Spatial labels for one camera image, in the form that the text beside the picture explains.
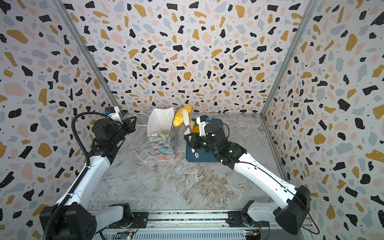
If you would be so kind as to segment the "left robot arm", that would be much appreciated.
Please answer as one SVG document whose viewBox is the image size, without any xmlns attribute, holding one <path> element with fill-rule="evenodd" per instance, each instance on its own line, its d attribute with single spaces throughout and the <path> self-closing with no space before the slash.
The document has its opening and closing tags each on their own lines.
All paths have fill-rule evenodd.
<svg viewBox="0 0 384 240">
<path fill-rule="evenodd" d="M 86 164 L 66 193 L 40 213 L 44 240 L 91 240 L 112 224 L 132 226 L 134 215 L 129 204 L 115 204 L 97 213 L 88 210 L 90 198 L 111 166 L 128 134 L 135 132 L 137 117 L 97 120 L 92 132 L 92 148 L 85 152 Z"/>
</svg>

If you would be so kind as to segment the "long bread roll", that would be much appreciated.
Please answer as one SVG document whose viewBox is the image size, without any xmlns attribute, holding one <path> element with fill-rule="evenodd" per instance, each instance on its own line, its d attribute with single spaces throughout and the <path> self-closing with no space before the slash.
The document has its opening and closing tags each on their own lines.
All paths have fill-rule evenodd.
<svg viewBox="0 0 384 240">
<path fill-rule="evenodd" d="M 182 117 L 183 110 L 187 110 L 191 116 L 191 112 L 193 111 L 193 107 L 191 105 L 187 105 L 187 106 L 183 107 L 182 109 L 180 109 L 176 113 L 174 120 L 173 120 L 174 127 L 180 127 L 182 124 L 184 124 L 183 117 Z"/>
</svg>

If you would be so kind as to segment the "floral paper bag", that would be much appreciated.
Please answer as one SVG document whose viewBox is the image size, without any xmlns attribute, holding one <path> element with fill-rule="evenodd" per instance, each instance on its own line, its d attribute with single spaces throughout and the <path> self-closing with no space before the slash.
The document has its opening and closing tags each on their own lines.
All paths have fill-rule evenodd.
<svg viewBox="0 0 384 240">
<path fill-rule="evenodd" d="M 147 136 L 159 161 L 173 161 L 177 155 L 177 130 L 173 125 L 175 108 L 153 109 L 150 115 L 137 113 L 148 117 L 148 121 L 140 127 L 147 128 Z"/>
</svg>

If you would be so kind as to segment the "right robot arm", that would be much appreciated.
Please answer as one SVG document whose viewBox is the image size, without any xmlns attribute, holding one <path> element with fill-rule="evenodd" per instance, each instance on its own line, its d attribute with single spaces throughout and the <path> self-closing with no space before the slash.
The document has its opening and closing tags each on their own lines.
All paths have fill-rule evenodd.
<svg viewBox="0 0 384 240">
<path fill-rule="evenodd" d="M 310 212 L 311 196 L 305 186 L 295 187 L 266 169 L 249 151 L 229 141 L 223 125 L 206 115 L 193 121 L 191 112 L 182 109 L 175 115 L 173 125 L 186 126 L 184 139 L 196 158 L 199 150 L 213 155 L 216 161 L 251 180 L 273 200 L 264 204 L 249 201 L 238 217 L 227 220 L 228 224 L 254 227 L 260 222 L 273 222 L 291 235 L 299 234 Z"/>
</svg>

